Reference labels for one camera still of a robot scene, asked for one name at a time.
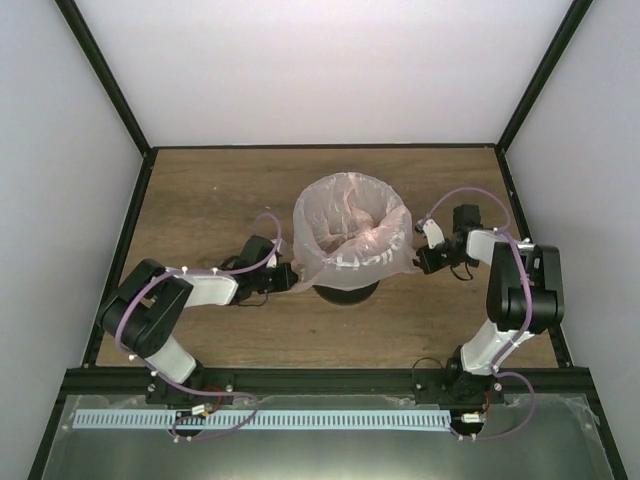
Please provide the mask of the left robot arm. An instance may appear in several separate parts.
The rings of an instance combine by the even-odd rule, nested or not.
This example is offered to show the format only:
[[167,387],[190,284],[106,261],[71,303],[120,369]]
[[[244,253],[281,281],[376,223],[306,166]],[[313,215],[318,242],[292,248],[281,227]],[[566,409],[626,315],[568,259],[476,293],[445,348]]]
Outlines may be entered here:
[[181,314],[207,305],[245,306],[254,294],[266,298],[291,290],[299,277],[281,250],[280,240],[253,235],[239,254],[211,269],[143,260],[103,301],[96,323],[169,383],[178,401],[194,403],[204,392],[203,367],[173,335]]

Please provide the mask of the pink plastic trash bag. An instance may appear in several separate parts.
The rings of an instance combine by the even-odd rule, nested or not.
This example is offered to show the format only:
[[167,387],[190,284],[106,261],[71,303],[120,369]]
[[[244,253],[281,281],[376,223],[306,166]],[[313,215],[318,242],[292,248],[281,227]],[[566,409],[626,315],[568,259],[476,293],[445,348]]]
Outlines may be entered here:
[[354,291],[417,270],[409,209],[389,184],[357,172],[325,176],[301,192],[292,251],[295,292]]

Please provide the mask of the black mesh trash bin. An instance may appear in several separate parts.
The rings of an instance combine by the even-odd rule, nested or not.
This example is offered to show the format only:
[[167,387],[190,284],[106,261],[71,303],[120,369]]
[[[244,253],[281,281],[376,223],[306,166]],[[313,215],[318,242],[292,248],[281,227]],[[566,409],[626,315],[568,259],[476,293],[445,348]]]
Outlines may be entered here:
[[366,287],[362,287],[354,290],[340,290],[325,286],[314,285],[313,289],[316,294],[323,300],[338,306],[351,306],[357,305],[369,299],[376,289],[379,283],[375,282]]

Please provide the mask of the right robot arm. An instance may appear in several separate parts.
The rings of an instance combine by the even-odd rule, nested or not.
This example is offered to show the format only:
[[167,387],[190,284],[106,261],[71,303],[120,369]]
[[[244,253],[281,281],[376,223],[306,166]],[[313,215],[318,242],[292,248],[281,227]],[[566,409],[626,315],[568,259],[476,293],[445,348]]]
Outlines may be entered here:
[[484,228],[480,209],[472,204],[454,209],[449,237],[430,218],[419,221],[415,230],[427,242],[414,261],[424,274],[461,265],[489,267],[487,319],[471,340],[456,348],[443,374],[447,396],[465,403],[489,389],[489,380],[522,343],[560,325],[565,312],[560,251]]

